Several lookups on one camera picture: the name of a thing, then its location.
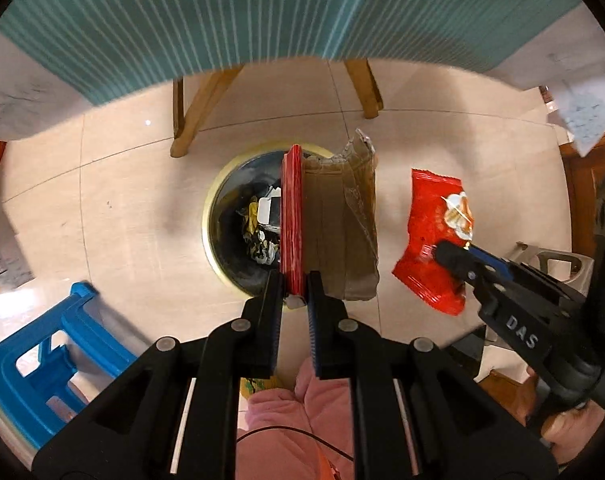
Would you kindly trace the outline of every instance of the wooden chair leg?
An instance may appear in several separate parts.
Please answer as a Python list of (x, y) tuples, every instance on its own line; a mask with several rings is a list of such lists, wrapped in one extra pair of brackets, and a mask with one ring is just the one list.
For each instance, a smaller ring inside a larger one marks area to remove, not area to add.
[(365, 58), (345, 59), (344, 62), (360, 99), (360, 104), (363, 106), (365, 119), (378, 117), (378, 111), (383, 109), (383, 98), (368, 60)]
[(227, 70), (212, 72), (203, 78), (198, 92), (189, 105), (185, 114), (185, 120), (180, 128), (176, 128), (176, 114), (179, 114), (180, 104), (177, 104), (177, 94), (180, 93), (179, 101), (182, 103), (182, 91), (178, 91), (178, 84), (174, 83), (174, 142), (171, 145), (170, 155), (174, 157), (185, 156), (189, 145), (196, 137), (198, 128), (202, 126), (209, 113), (222, 98), (236, 76), (242, 70), (243, 65), (238, 65)]
[(180, 137), (185, 128), (185, 93), (183, 78), (174, 81), (174, 139)]

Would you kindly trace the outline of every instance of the wooden cabinet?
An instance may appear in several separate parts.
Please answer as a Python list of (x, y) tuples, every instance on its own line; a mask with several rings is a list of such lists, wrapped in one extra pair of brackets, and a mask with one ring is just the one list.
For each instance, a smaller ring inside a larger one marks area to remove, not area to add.
[(594, 256), (596, 190), (605, 176), (605, 136), (585, 157), (571, 144), (561, 146), (571, 210), (571, 247), (574, 253)]

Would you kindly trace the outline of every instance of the beige floor tile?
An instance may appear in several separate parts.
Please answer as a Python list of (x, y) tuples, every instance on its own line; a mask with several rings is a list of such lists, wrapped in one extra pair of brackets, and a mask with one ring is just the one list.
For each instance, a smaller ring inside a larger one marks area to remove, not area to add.
[(88, 112), (82, 163), (173, 137), (172, 96), (171, 83), (165, 83)]
[(505, 149), (509, 136), (501, 118), (385, 110), (373, 120), (362, 118), (359, 112), (346, 112), (345, 123), (348, 131), (360, 127), (372, 138), (379, 158), (377, 181), (388, 190), (405, 189), (411, 183), (411, 168), (465, 180), (471, 173), (496, 173), (513, 161), (512, 153)]
[(482, 323), (477, 314), (479, 306), (472, 294), (468, 290), (467, 307), (460, 316), (449, 316), (423, 303), (391, 274), (391, 270), (386, 271), (385, 276), (381, 276), (378, 294), (382, 336), (405, 343), (417, 337), (428, 337), (438, 346), (444, 346)]
[[(185, 80), (185, 109), (202, 76)], [(302, 114), (339, 112), (327, 62), (305, 57), (245, 66), (214, 108), (204, 128)]]
[(475, 220), (473, 241), (498, 256), (511, 251), (526, 232), (518, 178), (512, 163), (503, 171), (463, 182)]
[(202, 247), (204, 199), (234, 156), (278, 140), (339, 150), (342, 115), (225, 126), (202, 132), (180, 159), (166, 140), (84, 166), (87, 256), (106, 304), (151, 340), (206, 336), (237, 317), (244, 297), (218, 279)]
[(3, 200), (77, 168), (83, 121), (78, 116), (28, 139), (8, 142), (0, 168)]
[[(386, 110), (443, 110), (547, 122), (538, 88), (522, 92), (446, 66), (386, 59), (371, 59), (370, 65)], [(330, 67), (343, 110), (360, 110), (344, 64), (332, 62)]]
[(558, 126), (557, 124), (552, 124), (551, 126), (553, 126), (553, 129), (556, 132), (556, 138), (558, 139), (559, 146), (571, 142), (569, 140), (569, 132), (565, 128)]
[(558, 150), (516, 163), (523, 222), (520, 241), (547, 249), (571, 250), (569, 198)]
[(17, 290), (0, 291), (0, 341), (66, 298), (72, 283), (89, 278), (78, 170), (20, 194), (5, 208), (36, 278)]
[(551, 124), (536, 124), (527, 121), (505, 120), (507, 145), (503, 150), (512, 158), (527, 160), (543, 152), (554, 152), (560, 156), (556, 130)]
[(381, 321), (380, 312), (378, 310), (378, 298), (369, 301), (345, 301), (347, 314), (349, 317), (365, 323), (380, 332)]
[(307, 307), (284, 308), (280, 325), (276, 375), (284, 387), (293, 389), (298, 370), (311, 355)]

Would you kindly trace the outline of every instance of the finger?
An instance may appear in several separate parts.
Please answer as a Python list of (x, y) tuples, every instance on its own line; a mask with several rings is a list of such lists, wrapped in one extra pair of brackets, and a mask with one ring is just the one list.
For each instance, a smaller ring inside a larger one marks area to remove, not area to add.
[(559, 464), (563, 464), (577, 457), (604, 418), (605, 410), (590, 400), (582, 410), (569, 410), (550, 417), (541, 433), (553, 443), (551, 453)]

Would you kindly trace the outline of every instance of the blue plastic stool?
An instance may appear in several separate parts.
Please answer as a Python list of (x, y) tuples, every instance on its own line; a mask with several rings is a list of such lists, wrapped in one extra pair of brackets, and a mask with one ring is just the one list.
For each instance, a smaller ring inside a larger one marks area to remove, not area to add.
[[(76, 413), (85, 407), (68, 386), (78, 369), (67, 345), (52, 350), (54, 333), (67, 333), (87, 357), (113, 378), (136, 360), (85, 312), (87, 301), (97, 295), (89, 283), (74, 283), (65, 300), (0, 342), (0, 409), (36, 450), (65, 425), (46, 404), (49, 399), (58, 397)], [(16, 362), (36, 345), (38, 368), (23, 377)]]

